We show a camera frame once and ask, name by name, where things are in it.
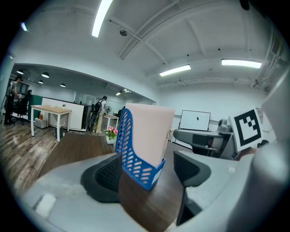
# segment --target flower pot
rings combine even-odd
[[[109,137],[106,136],[107,144],[113,144],[115,142],[115,139],[109,140]]]

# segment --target green panel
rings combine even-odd
[[[31,95],[31,99],[29,101],[29,105],[28,105],[28,120],[30,120],[30,114],[31,114],[31,105],[42,105],[42,98],[41,96],[37,96],[37,95]],[[38,113],[40,113],[40,111],[34,110],[34,118],[38,117]]]

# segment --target person standing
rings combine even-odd
[[[20,95],[17,93],[17,84],[22,80],[22,77],[18,75],[15,81],[10,85],[7,92],[7,105],[5,111],[5,121],[4,125],[9,125],[11,123],[11,113],[13,109],[14,97],[20,98]]]
[[[103,121],[103,115],[105,113],[105,108],[106,108],[106,100],[107,100],[107,97],[103,96],[103,98],[98,101],[98,104],[100,104],[100,108],[98,111],[98,118],[94,124],[94,129],[93,129],[93,132],[96,132],[97,134],[102,132],[102,121]]]

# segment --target perforated blue plastic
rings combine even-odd
[[[157,182],[164,166],[165,159],[163,159],[156,168],[139,158],[133,149],[132,131],[132,114],[130,110],[123,108],[118,128],[115,152],[120,152],[122,155],[123,170],[143,188],[149,190]]]

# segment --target pink folder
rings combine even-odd
[[[174,109],[127,103],[133,118],[132,145],[137,156],[157,167],[168,143]]]

